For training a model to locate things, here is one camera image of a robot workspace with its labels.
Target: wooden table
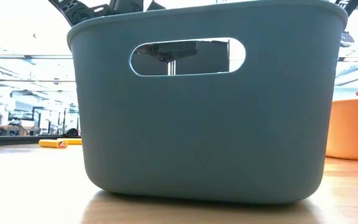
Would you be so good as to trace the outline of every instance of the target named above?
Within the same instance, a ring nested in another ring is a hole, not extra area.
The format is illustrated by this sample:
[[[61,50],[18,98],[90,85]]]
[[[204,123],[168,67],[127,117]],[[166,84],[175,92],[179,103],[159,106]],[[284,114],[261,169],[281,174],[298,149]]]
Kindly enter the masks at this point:
[[[109,194],[83,168],[81,146],[0,147],[0,223],[358,223],[358,161],[326,159],[319,190],[286,206]]]

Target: white robot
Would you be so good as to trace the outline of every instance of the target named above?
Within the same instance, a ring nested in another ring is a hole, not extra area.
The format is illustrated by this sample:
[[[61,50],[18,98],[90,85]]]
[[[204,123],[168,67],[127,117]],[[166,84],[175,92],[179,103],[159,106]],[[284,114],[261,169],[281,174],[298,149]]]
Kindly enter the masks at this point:
[[[11,93],[11,87],[0,87],[0,126],[8,125],[9,113],[16,108],[16,102],[11,98]]]

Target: orange plastic container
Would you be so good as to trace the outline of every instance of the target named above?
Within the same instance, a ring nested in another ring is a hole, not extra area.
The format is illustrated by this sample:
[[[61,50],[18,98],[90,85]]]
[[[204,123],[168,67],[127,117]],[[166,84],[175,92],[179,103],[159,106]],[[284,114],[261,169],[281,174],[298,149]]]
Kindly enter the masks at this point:
[[[326,155],[358,159],[358,100],[333,102]]]

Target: yellow object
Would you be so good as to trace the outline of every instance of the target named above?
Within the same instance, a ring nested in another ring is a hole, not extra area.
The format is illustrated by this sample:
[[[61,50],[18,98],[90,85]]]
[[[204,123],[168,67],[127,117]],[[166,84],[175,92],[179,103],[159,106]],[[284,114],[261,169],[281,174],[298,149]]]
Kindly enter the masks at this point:
[[[333,102],[326,155],[358,159],[358,100]]]
[[[66,141],[59,141],[59,140],[48,140],[43,139],[39,141],[39,146],[42,147],[53,147],[53,148],[59,148],[59,149],[65,149],[67,148],[68,142]]]
[[[71,144],[82,144],[82,139],[80,138],[58,138],[58,141],[66,141],[69,145]]]

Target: table surface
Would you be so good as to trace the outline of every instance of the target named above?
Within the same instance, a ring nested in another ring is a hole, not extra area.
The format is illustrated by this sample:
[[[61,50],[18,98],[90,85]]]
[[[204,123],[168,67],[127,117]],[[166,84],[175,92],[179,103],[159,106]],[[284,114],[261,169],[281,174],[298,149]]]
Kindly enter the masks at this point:
[[[358,223],[358,161],[327,158],[306,200],[251,206],[110,194],[88,180],[81,150],[0,147],[0,223]]]

